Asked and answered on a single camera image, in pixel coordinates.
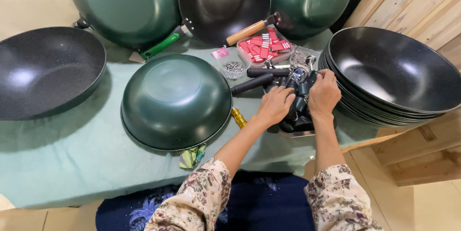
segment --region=green cloth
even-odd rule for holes
[[[179,152],[179,168],[192,169],[205,154],[206,144]]]

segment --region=floral shirt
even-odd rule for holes
[[[223,162],[211,158],[158,207],[144,230],[213,231],[230,191],[229,171]],[[371,218],[370,198],[345,164],[319,172],[304,192],[318,231],[382,229]]]

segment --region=pan handle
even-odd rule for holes
[[[235,45],[238,41],[251,36],[252,34],[262,30],[266,27],[264,20],[256,22],[255,24],[240,30],[239,32],[233,34],[232,36],[226,38],[227,44],[229,46]]]
[[[147,50],[147,51],[145,51],[143,53],[140,53],[142,59],[147,60],[150,57],[153,57],[154,55],[160,53],[165,48],[167,48],[168,46],[173,44],[176,40],[178,40],[179,37],[180,36],[179,36],[178,33],[174,33],[174,34],[170,35],[165,40],[161,41],[158,45],[152,47],[151,49],[149,49],[149,50]]]

